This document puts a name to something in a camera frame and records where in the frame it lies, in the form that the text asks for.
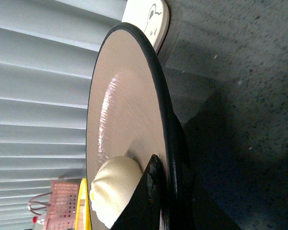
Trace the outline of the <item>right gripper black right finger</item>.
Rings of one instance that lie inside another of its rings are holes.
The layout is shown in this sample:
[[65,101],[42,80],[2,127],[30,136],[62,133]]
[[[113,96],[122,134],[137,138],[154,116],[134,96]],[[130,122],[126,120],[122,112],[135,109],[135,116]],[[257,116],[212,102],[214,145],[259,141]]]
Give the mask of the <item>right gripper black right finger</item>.
[[240,229],[204,189],[196,174],[192,179],[192,218],[197,230]]

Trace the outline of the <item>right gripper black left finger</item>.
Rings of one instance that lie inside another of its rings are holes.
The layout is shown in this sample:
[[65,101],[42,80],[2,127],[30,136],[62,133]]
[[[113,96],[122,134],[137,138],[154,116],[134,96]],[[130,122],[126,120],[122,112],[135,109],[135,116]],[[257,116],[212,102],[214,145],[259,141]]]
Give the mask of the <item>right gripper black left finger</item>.
[[169,203],[163,164],[152,155],[144,173],[112,230],[168,230]]

